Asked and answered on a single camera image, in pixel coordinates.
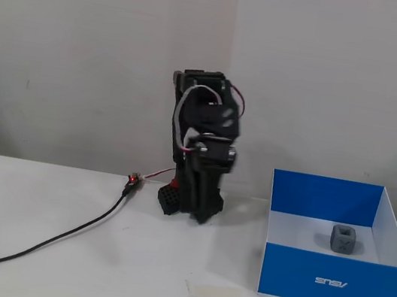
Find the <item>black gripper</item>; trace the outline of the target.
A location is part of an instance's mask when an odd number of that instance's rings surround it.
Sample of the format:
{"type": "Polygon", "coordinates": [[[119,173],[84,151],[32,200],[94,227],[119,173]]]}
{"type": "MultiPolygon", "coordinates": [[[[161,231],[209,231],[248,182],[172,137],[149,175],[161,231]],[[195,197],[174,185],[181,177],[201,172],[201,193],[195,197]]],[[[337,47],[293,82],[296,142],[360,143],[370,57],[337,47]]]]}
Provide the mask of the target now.
{"type": "Polygon", "coordinates": [[[204,224],[209,215],[213,216],[223,210],[220,184],[222,176],[232,171],[237,159],[235,142],[232,139],[200,134],[187,135],[184,140],[186,148],[189,148],[184,154],[189,181],[186,211],[198,224],[204,224]],[[194,168],[213,172],[209,190],[208,173],[194,168]]]}

